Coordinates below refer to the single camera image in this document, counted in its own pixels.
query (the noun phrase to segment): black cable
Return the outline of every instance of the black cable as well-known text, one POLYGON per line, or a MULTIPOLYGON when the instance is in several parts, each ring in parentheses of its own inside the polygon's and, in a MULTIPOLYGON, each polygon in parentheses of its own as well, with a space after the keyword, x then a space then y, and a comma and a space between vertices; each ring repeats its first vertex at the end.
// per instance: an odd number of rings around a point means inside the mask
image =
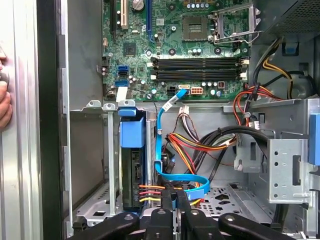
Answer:
MULTIPOLYGON (((313 90, 313 93, 319 95, 319 91, 317 89, 315 80, 312 78, 312 76, 310 76, 310 75, 305 76, 305 73, 303 71, 288 71, 288 73, 291 74, 291 75, 301 75, 301 76, 303 76, 305 79, 307 79, 310 82, 311 88, 313 90)), ((278 81, 279 79, 285 78, 285 77, 286 76, 284 76, 283 74, 280 74, 279 76, 275 77, 274 79, 272 79, 272 80, 268 81, 267 83, 263 84, 262 87, 266 88, 269 85, 273 84, 274 82, 278 81)))
POLYGON ((218 159, 217 159, 217 161, 216 161, 216 163, 215 163, 215 165, 214 165, 214 167, 213 167, 213 169, 212 169, 212 172, 211 172, 211 174, 210 174, 210 176, 209 176, 209 178, 208 178, 210 183, 211 183, 212 180, 214 179, 214 177, 215 177, 215 175, 216 175, 216 173, 217 173, 217 170, 218 170, 218 168, 219 168, 219 166, 220 166, 220 164, 221 164, 222 158, 224 157, 226 151, 227 151, 227 148, 224 148, 224 149, 222 149, 222 151, 220 152, 219 157, 218 157, 218 159))

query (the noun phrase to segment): expansion slot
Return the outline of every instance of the expansion slot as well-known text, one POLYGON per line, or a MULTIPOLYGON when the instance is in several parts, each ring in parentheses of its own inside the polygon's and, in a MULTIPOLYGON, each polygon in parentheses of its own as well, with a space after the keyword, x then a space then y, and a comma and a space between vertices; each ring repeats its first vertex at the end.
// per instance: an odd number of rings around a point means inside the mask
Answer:
POLYGON ((122 29, 129 28, 129 0, 121 0, 120 23, 122 29))
POLYGON ((110 3, 110 32, 113 39, 116 38, 117 34, 117 21, 116 21, 116 0, 109 0, 110 3))
POLYGON ((152 0, 146 0, 146 32, 149 40, 153 42, 152 35, 152 0))

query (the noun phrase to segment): wire bundle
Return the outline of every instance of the wire bundle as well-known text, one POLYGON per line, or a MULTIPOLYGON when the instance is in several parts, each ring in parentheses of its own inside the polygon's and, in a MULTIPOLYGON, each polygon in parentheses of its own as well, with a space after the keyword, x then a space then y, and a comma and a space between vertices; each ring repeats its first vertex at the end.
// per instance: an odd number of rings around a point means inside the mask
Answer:
MULTIPOLYGON (((256 90, 256 93, 254 93, 255 91, 255 86, 252 86, 250 88, 248 88, 247 90, 245 91, 242 91, 240 92, 233 100, 233 114, 234 114, 234 117, 235 117, 235 120, 236 120, 236 123, 238 125, 245 125, 245 126, 248 126, 249 124, 249 118, 246 117, 245 118, 245 122, 242 122, 237 114, 237 109, 236 109, 236 106, 239 108, 239 110, 241 111, 241 113, 245 114, 246 113, 246 106, 244 107, 244 109, 242 109, 241 107, 241 99, 243 96, 245 95, 253 95, 253 94, 257 94, 258 96, 263 96, 263 97, 269 97, 269 98, 272 98, 276 101, 281 101, 282 99, 273 95, 268 89, 266 89, 265 87, 263 86, 259 86, 256 90)), ((247 100, 246 102, 246 105, 249 104, 251 102, 251 100, 247 100)))

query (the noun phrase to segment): metal bracket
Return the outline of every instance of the metal bracket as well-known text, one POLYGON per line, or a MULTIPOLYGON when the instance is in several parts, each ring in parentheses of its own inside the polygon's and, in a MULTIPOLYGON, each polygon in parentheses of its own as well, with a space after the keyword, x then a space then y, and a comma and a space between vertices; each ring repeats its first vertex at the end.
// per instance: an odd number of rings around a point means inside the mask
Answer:
POLYGON ((261 19, 257 18, 257 15, 260 14, 260 10, 255 8, 252 2, 224 8, 217 11, 212 11, 211 13, 213 15, 209 15, 209 18, 213 19, 215 29, 213 29, 214 31, 212 34, 213 37, 209 36, 208 40, 213 41, 215 45, 238 43, 238 42, 246 42, 247 44, 251 44, 259 37, 259 34, 262 32, 262 31, 255 31, 261 19), (249 11, 248 13, 249 30, 244 32, 234 32, 231 35, 226 36, 224 31, 224 14, 226 13, 232 14, 245 9, 248 9, 249 11), (251 36, 253 34, 257 34, 257 36, 250 41, 247 41, 246 39, 235 40, 235 38, 251 36))
POLYGON ((302 204, 312 201, 307 139, 268 141, 269 197, 273 204, 302 204))
POLYGON ((234 170, 244 173, 260 172, 260 150, 251 136, 238 134, 234 170))

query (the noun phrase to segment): cable tie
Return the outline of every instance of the cable tie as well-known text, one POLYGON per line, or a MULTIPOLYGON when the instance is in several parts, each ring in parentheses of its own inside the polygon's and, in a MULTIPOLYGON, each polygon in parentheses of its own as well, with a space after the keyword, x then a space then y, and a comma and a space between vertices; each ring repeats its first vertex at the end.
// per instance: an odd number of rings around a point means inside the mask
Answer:
POLYGON ((257 82, 254 86, 254 89, 252 91, 252 98, 254 101, 257 101, 257 98, 258 98, 258 90, 260 88, 260 82, 257 82))
POLYGON ((245 113, 242 115, 242 117, 243 117, 244 119, 250 118, 250 117, 251 117, 251 113, 247 111, 247 112, 245 112, 245 113))
POLYGON ((219 133, 219 135, 220 135, 220 136, 223 136, 223 134, 222 134, 222 130, 221 130, 221 128, 220 128, 220 127, 218 127, 217 132, 219 133))

